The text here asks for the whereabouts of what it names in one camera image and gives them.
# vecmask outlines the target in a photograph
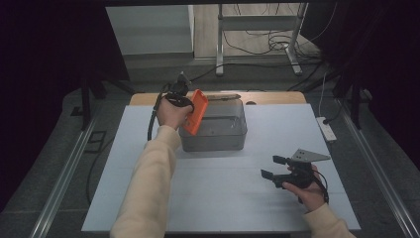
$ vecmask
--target gray floor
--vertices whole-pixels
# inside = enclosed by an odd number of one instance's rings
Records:
[[[250,59],[230,60],[242,63]],[[268,59],[252,59],[252,61],[259,64],[269,64]],[[140,68],[133,66],[130,68],[132,81],[125,83],[139,91],[156,92],[163,83],[174,81],[182,70],[190,77],[195,77],[207,72],[212,67],[213,65],[209,63],[197,62],[196,60],[191,60],[184,65],[166,67],[149,65],[149,67]],[[226,73],[223,77],[216,77],[214,71],[212,71],[198,79],[194,83],[194,87],[199,87],[202,90],[286,90],[305,78],[313,68],[313,64],[304,66],[304,75],[296,77],[291,72],[290,67],[230,65],[226,67]],[[324,72],[325,67],[322,67],[314,78],[322,78]],[[101,108],[93,132],[96,136],[100,136],[98,133],[106,131],[103,139],[107,143],[115,135],[124,107],[129,103],[131,95],[109,83],[104,82],[104,84],[108,90],[107,98],[104,100],[92,99],[94,108]],[[334,81],[326,83],[321,104],[321,113],[327,118],[333,117],[340,108],[331,94],[331,88],[334,84]],[[305,94],[305,96],[317,116],[321,87]],[[49,141],[18,191],[0,215],[1,237],[30,236],[80,133],[81,117],[71,116],[73,108],[80,107],[80,104],[79,91],[74,91],[65,97],[62,104],[62,114]],[[342,110],[341,116],[331,122],[338,141],[330,146],[330,150],[352,207],[362,226],[361,231],[355,231],[354,233],[358,237],[405,237],[369,170],[361,150],[350,133],[345,122],[345,112],[345,110]],[[361,124],[371,148],[379,158],[380,164],[418,226],[420,216],[415,211],[420,206],[419,171],[375,121],[366,104],[361,105]],[[91,197],[99,182],[110,148],[105,148],[93,165],[98,154],[86,151],[96,151],[100,149],[100,144],[93,142],[86,145],[85,153],[80,159],[57,214],[53,218],[47,237],[107,237],[106,234],[83,233],[80,229],[89,207],[86,188],[89,188]],[[89,170],[92,166],[90,184],[87,184]],[[292,235],[292,237],[308,236],[308,234]],[[253,235],[249,237],[273,236]]]

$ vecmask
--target power strip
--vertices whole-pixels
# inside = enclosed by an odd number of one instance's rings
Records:
[[[327,142],[333,143],[337,141],[336,135],[334,135],[333,129],[331,129],[330,125],[324,124],[325,117],[317,117],[316,121],[318,122],[319,128],[321,128],[322,134]]]

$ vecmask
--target gray metal box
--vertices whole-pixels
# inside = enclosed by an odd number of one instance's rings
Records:
[[[197,134],[192,136],[180,127],[179,136],[185,152],[240,151],[247,131],[240,99],[215,100],[209,101]]]

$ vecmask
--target wall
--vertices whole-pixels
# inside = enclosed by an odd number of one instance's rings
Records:
[[[192,53],[188,6],[108,7],[107,13],[123,55]]]

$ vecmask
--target black cable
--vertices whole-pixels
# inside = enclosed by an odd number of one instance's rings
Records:
[[[324,186],[324,184],[322,184],[322,182],[318,178],[316,178],[315,175],[312,174],[312,179],[315,181],[315,183],[318,184],[318,186],[321,188],[321,190],[322,190],[322,192],[324,194],[324,201],[327,202],[327,203],[329,203],[330,202],[330,196],[328,194],[327,180],[325,179],[325,177],[321,173],[319,173],[317,171],[314,171],[314,170],[313,170],[313,172],[314,173],[317,173],[318,175],[320,175],[324,179],[325,186]]]
[[[287,91],[291,91],[293,88],[299,86],[300,84],[306,82],[307,80],[309,80],[309,78],[318,70],[318,68],[322,65],[323,61],[321,60],[320,62],[318,62],[318,64],[316,65],[316,67],[314,68],[314,70],[302,81],[298,82],[297,84],[292,85],[291,87],[289,87],[287,89]]]
[[[161,102],[161,99],[162,99],[162,95],[163,95],[165,92],[168,92],[168,91],[169,91],[169,87],[170,87],[170,84],[169,84],[169,83],[165,84],[165,85],[161,88],[160,93],[159,93],[159,94],[158,94],[158,96],[157,96],[157,101],[156,101],[156,103],[155,103],[154,110],[152,111],[151,121],[149,122],[149,129],[148,129],[148,141],[152,139],[152,130],[154,129],[155,119],[156,119],[156,117],[157,117],[158,107],[160,106],[160,102]]]
[[[343,104],[344,104],[344,100],[345,100],[345,98],[346,97],[343,97],[342,98],[342,103],[341,103],[341,105],[340,105],[340,109],[339,109],[339,111],[336,113],[336,115],[334,116],[334,117],[332,117],[332,118],[327,118],[327,119],[325,119],[322,123],[324,123],[325,125],[327,125],[327,124],[329,124],[330,122],[332,122],[332,121],[334,121],[334,120],[336,120],[338,117],[339,117],[339,115],[340,115],[340,113],[341,113],[341,111],[342,111],[342,109],[343,109]]]
[[[262,89],[248,89],[247,90],[247,92],[250,92],[250,91],[261,91],[261,92],[266,92],[265,90],[262,90]]]
[[[226,44],[228,44],[228,46],[229,46],[229,47],[231,47],[231,48],[233,48],[233,49],[236,49],[236,50],[239,50],[239,51],[242,51],[242,52],[245,52],[245,53],[248,53],[248,54],[251,54],[251,55],[261,56],[261,55],[266,55],[266,54],[268,54],[268,53],[272,52],[272,49],[269,49],[268,51],[263,52],[263,53],[253,53],[253,52],[247,51],[247,50],[245,50],[245,49],[242,49],[242,48],[239,48],[239,47],[232,46],[232,45],[228,42],[228,39],[226,38],[225,31],[223,31],[223,37],[225,38]]]
[[[287,7],[289,8],[289,10],[290,10],[291,14],[292,14],[292,15],[294,15],[293,10],[291,10],[291,8],[290,8],[290,3],[287,3]]]
[[[293,66],[293,65],[313,65],[316,63],[320,63],[320,62],[310,62],[310,63],[300,63],[300,64],[293,64],[293,63],[289,63],[289,64],[276,64],[276,65],[264,65],[264,64],[256,64],[256,63],[232,63],[232,62],[228,62],[228,63],[222,63],[220,65],[214,66],[212,67],[210,70],[204,72],[201,75],[198,75],[192,79],[190,79],[191,82],[209,74],[210,72],[216,70],[216,68],[220,67],[220,66],[227,66],[227,65],[241,65],[241,66],[259,66],[259,67],[287,67],[287,66]]]
[[[308,61],[308,60],[320,60],[320,55],[297,55],[299,59],[302,59],[300,62]]]
[[[328,146],[330,147],[330,155],[333,157],[333,144],[334,143],[328,143]]]
[[[241,15],[242,15],[242,13],[241,13],[241,9],[239,8],[239,4],[236,4],[236,6],[237,6],[237,8],[238,8],[238,11],[236,10],[235,5],[234,5],[234,10],[235,10],[235,12],[237,13],[237,15],[241,16]],[[274,14],[274,15],[277,15],[279,7],[280,7],[280,4],[278,3],[278,4],[277,4],[277,8],[276,8],[276,10],[275,10],[275,14]],[[268,50],[267,52],[265,52],[265,53],[252,53],[252,52],[249,52],[249,51],[247,51],[247,50],[245,50],[245,49],[242,49],[242,48],[239,48],[239,47],[234,47],[234,46],[232,46],[231,44],[229,44],[229,42],[228,42],[228,40],[227,40],[227,38],[226,38],[226,34],[225,34],[225,32],[223,32],[223,34],[224,34],[224,37],[225,37],[225,41],[226,41],[226,43],[227,43],[230,47],[232,47],[232,48],[234,48],[234,49],[237,49],[237,50],[239,50],[239,51],[246,52],[246,53],[248,53],[248,54],[252,54],[252,55],[265,55],[265,54],[267,54],[267,53],[269,53],[269,52],[272,52],[273,50],[276,50],[276,51],[284,50],[284,48],[281,48],[281,49],[276,49],[275,47],[273,47],[273,46],[272,46],[272,44],[270,43],[270,39],[272,39],[272,37],[271,37],[270,35],[271,35],[271,34],[275,34],[275,33],[287,32],[286,30],[284,30],[284,31],[275,31],[275,32],[273,32],[273,31],[269,31],[268,33],[257,33],[257,34],[255,34],[255,33],[250,33],[249,31],[245,31],[245,32],[246,32],[248,35],[250,35],[250,36],[258,36],[258,37],[260,37],[260,36],[265,36],[265,35],[268,35],[268,48],[269,48],[269,50]]]
[[[87,198],[87,202],[89,203],[89,205],[92,203],[92,199],[90,198],[90,177],[92,176],[92,172],[93,172],[93,168],[95,168],[95,164],[98,161],[99,157],[101,156],[102,152],[105,151],[105,149],[114,141],[115,136],[113,138],[111,138],[106,144],[105,146],[98,152],[98,154],[96,155],[95,159],[93,160],[92,165],[90,166],[90,170],[89,173],[87,174],[87,181],[86,181],[86,198]]]
[[[294,49],[295,49],[297,52],[299,52],[301,55],[303,55],[303,56],[307,56],[307,54],[306,54],[306,53],[304,53],[304,52],[302,51],[302,49],[300,49],[300,44],[299,44],[299,42],[297,42],[297,40],[296,40],[296,45],[294,46]]]
[[[276,49],[275,46],[277,44],[290,44],[290,42],[278,42],[278,41],[273,40],[274,38],[279,38],[279,37],[291,39],[291,37],[285,36],[285,35],[273,35],[273,36],[268,35],[268,46],[269,46],[270,49],[281,51],[281,50],[285,49],[285,46],[281,46],[280,49]]]

